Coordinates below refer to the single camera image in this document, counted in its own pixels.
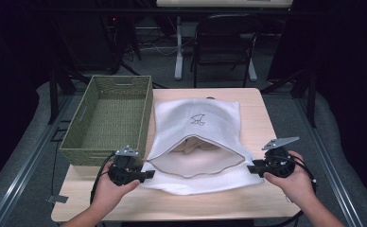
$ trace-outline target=table leg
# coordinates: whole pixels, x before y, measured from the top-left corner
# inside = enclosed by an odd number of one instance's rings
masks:
[[[177,62],[175,64],[175,79],[183,78],[183,37],[181,33],[181,17],[177,17]]]
[[[251,64],[249,65],[249,78],[251,80],[251,82],[256,82],[257,81],[257,74],[256,71],[254,70],[254,65],[253,65],[253,60],[251,59]]]

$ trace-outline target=white bag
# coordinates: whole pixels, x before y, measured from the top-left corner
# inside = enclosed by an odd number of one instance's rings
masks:
[[[240,144],[239,102],[209,98],[154,104],[156,134],[142,186],[176,195],[228,190],[263,179],[251,174],[252,155]]]

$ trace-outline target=white table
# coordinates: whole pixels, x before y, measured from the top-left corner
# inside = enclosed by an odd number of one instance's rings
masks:
[[[292,0],[157,0],[157,7],[163,8],[276,8],[289,9]],[[176,80],[182,79],[183,74],[183,49],[182,49],[182,22],[177,18],[177,61],[175,63]],[[249,65],[251,81],[257,81],[253,61]]]

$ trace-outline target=human hand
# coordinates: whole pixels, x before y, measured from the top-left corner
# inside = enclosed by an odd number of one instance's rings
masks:
[[[89,207],[89,209],[93,209],[103,217],[113,211],[123,196],[131,192],[140,184],[138,180],[121,186],[113,183],[107,174],[111,164],[112,162],[109,162],[104,166],[102,175],[98,180],[95,197]]]
[[[289,151],[288,153],[303,160],[302,156],[295,151]],[[298,165],[295,165],[293,173],[286,178],[279,178],[268,172],[265,172],[263,176],[270,183],[279,186],[286,196],[299,206],[301,206],[302,201],[315,197],[307,172]]]

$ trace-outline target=black cable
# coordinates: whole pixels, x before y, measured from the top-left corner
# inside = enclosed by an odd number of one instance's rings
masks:
[[[276,156],[276,155],[269,155],[269,157],[272,157],[272,158],[277,158],[277,159],[281,159],[281,160],[284,160],[284,161],[288,161],[288,162],[292,162],[294,163],[295,165],[301,167],[309,176],[310,180],[311,180],[311,184],[312,184],[312,188],[313,188],[313,191],[314,193],[316,193],[316,179],[314,178],[313,174],[310,172],[310,170],[306,167],[305,165],[305,162],[303,160],[301,160],[300,158],[296,157],[296,156],[293,156],[293,155],[290,155],[291,158],[296,158],[298,160],[300,160],[302,163],[299,163],[293,159],[290,159],[290,158],[286,158],[286,157],[281,157],[281,156]],[[281,222],[281,223],[278,223],[278,224],[274,224],[274,225],[266,225],[266,226],[255,226],[255,227],[283,227],[283,226],[286,226],[290,223],[292,223],[293,221],[295,221],[295,225],[294,226],[297,226],[298,225],[298,220],[299,220],[299,217],[303,214],[304,212],[302,210],[300,210],[298,213],[296,213],[293,217]]]
[[[57,163],[57,156],[58,156],[58,148],[60,146],[60,142],[62,141],[63,136],[65,133],[63,133],[60,137],[60,139],[57,141],[56,150],[54,154],[54,162],[53,162],[53,172],[51,174],[51,188],[50,188],[50,195],[54,196],[54,178],[55,178],[55,172],[56,172],[56,163]]]
[[[95,180],[95,183],[93,184],[93,188],[92,191],[90,193],[90,204],[92,204],[93,198],[95,197],[95,193],[96,193],[96,189],[97,189],[97,184],[98,184],[98,180],[100,179],[100,177],[102,176],[102,172],[104,169],[104,166],[108,163],[108,161],[114,156],[114,152],[112,152],[103,162],[103,164],[101,165],[100,170],[97,173],[97,177]]]

